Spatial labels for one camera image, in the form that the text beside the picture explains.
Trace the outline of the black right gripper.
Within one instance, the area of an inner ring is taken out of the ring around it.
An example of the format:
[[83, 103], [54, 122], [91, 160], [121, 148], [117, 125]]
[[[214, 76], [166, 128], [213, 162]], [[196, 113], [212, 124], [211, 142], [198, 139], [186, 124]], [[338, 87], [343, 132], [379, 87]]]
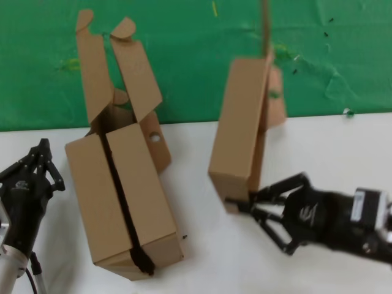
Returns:
[[[281, 252], [291, 256], [307, 244], [326, 247], [386, 264], [391, 263], [391, 201], [385, 191], [358, 188], [353, 196], [312, 187], [290, 194], [282, 215], [258, 208], [260, 203], [284, 202], [282, 194], [307, 187], [304, 173], [285, 178], [249, 200], [227, 198], [242, 214], [250, 215]], [[282, 225], [291, 237], [285, 242], [268, 221]]]

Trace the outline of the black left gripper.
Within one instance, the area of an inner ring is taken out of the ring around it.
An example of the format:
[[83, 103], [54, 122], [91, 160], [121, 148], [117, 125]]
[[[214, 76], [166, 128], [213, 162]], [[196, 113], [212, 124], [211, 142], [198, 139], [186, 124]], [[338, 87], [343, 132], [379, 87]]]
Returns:
[[64, 180], [52, 162], [49, 139], [41, 139], [26, 156], [2, 171], [1, 183], [1, 200], [10, 219], [4, 244], [30, 255], [49, 199], [54, 191], [65, 191]]

